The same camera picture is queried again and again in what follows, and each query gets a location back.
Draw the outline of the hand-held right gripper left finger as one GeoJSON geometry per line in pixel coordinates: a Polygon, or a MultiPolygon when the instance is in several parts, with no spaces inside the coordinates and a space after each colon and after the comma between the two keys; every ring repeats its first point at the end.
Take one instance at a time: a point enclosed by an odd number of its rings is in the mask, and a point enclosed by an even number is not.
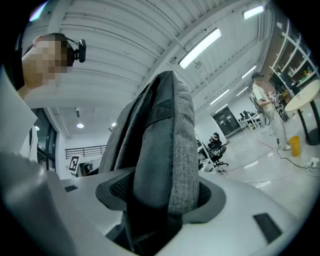
{"type": "Polygon", "coordinates": [[[52,172],[0,152],[0,255],[134,256],[98,231],[52,172]]]}

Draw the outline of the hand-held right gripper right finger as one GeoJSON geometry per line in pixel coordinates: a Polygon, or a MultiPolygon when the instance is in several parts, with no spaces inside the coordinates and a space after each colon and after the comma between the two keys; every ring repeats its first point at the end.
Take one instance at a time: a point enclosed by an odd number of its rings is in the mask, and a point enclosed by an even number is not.
{"type": "Polygon", "coordinates": [[[156,256],[278,256],[297,234],[300,222],[260,189],[207,172],[199,179],[213,186],[205,222],[184,223],[156,256]]]}

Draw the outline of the grey fabric backpack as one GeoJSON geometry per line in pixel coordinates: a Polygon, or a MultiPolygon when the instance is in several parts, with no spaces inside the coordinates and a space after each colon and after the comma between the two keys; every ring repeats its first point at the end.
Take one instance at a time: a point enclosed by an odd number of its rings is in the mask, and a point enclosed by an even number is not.
{"type": "Polygon", "coordinates": [[[158,74],[120,113],[99,173],[116,176],[95,194],[123,213],[107,235],[140,256],[154,256],[198,207],[200,190],[192,97],[173,71],[158,74]]]}

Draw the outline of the black white tag block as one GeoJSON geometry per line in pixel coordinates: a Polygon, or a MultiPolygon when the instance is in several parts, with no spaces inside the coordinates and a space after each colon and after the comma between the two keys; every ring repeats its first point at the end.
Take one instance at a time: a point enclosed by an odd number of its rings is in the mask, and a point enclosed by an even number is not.
{"type": "Polygon", "coordinates": [[[69,166],[68,166],[68,170],[73,174],[77,173],[78,166],[79,166],[79,159],[80,159],[80,157],[78,155],[71,157],[71,160],[70,160],[69,166]]]}

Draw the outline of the black office chair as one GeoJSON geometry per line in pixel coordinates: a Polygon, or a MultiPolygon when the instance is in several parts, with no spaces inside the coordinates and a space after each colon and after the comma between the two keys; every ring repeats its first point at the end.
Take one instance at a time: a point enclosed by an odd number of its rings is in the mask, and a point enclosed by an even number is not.
{"type": "Polygon", "coordinates": [[[217,168],[218,172],[223,175],[226,175],[227,171],[224,168],[222,168],[222,166],[224,166],[224,165],[228,166],[229,164],[227,162],[220,161],[220,159],[222,158],[222,156],[226,152],[226,150],[227,150],[227,145],[224,144],[224,145],[221,145],[217,148],[210,149],[208,152],[209,157],[213,162],[213,167],[217,168]]]}

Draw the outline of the dark framed window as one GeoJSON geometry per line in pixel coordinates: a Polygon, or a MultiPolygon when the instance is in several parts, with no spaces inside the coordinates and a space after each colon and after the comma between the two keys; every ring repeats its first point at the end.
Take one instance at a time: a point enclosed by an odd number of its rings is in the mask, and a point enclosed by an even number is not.
{"type": "Polygon", "coordinates": [[[34,108],[32,112],[37,116],[34,126],[39,127],[39,131],[36,131],[38,139],[36,146],[37,162],[47,171],[56,172],[57,132],[43,108],[34,108]]]}

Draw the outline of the black metal railing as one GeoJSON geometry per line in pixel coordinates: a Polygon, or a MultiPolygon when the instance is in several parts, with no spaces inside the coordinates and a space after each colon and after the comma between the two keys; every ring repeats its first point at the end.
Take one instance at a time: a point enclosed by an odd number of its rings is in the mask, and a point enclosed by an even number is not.
{"type": "Polygon", "coordinates": [[[83,157],[102,156],[106,149],[106,145],[77,147],[65,149],[65,158],[70,159],[73,155],[80,155],[83,157]]]}

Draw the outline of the yellow bucket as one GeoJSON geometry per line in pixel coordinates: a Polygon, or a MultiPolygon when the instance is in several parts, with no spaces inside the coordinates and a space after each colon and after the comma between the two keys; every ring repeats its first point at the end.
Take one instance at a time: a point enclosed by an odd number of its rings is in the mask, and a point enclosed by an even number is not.
{"type": "Polygon", "coordinates": [[[289,144],[292,151],[293,157],[298,157],[301,155],[300,138],[299,136],[293,136],[289,139],[289,144]]]}

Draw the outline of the white power strip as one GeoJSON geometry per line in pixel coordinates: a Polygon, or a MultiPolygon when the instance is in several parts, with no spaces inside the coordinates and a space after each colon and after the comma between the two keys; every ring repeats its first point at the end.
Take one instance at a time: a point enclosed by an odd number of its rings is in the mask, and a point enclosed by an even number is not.
{"type": "Polygon", "coordinates": [[[306,168],[309,176],[320,178],[320,158],[312,157],[306,163],[306,168]]]}

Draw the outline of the black cabinet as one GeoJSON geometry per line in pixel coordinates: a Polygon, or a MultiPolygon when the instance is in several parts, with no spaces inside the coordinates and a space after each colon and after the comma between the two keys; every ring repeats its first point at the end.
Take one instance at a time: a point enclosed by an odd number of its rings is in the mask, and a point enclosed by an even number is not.
{"type": "Polygon", "coordinates": [[[216,121],[226,138],[233,136],[242,129],[235,116],[227,106],[214,114],[213,119],[216,121]]]}

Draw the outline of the person's white shirt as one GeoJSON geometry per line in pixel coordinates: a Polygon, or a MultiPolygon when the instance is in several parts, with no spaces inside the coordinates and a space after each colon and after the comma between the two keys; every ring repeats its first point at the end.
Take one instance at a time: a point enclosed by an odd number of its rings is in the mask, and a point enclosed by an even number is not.
{"type": "Polygon", "coordinates": [[[0,153],[13,153],[37,162],[37,116],[19,96],[0,68],[0,153]]]}

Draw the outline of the round beige table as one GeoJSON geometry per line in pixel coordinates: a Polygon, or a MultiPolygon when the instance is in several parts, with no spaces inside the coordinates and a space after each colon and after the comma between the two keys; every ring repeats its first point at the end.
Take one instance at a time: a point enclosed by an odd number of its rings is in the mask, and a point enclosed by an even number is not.
{"type": "Polygon", "coordinates": [[[298,116],[303,127],[305,134],[305,142],[310,146],[320,145],[320,115],[315,104],[315,97],[320,93],[320,79],[316,79],[304,87],[297,95],[295,95],[289,103],[285,106],[286,112],[297,111],[298,116]],[[307,104],[310,104],[315,118],[317,128],[308,131],[301,113],[301,108],[307,104]]]}

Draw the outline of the row of long ceiling lamps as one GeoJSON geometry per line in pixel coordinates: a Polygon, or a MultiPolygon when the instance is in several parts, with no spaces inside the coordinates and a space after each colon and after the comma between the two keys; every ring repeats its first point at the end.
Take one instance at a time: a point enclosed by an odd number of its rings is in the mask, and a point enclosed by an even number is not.
{"type": "Polygon", "coordinates": [[[196,82],[191,90],[196,112],[224,102],[258,65],[265,15],[261,2],[234,2],[185,44],[178,64],[196,82]]]}

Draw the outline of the white wall shelving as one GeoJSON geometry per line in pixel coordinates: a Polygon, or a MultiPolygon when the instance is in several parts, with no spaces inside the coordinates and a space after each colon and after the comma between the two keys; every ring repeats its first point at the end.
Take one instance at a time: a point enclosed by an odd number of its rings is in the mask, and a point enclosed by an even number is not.
{"type": "Polygon", "coordinates": [[[276,23],[280,30],[281,46],[276,53],[273,64],[269,67],[271,72],[285,85],[281,74],[286,74],[296,86],[304,87],[315,79],[320,79],[320,66],[316,64],[312,50],[307,46],[302,34],[292,26],[290,20],[285,24],[276,23]]]}

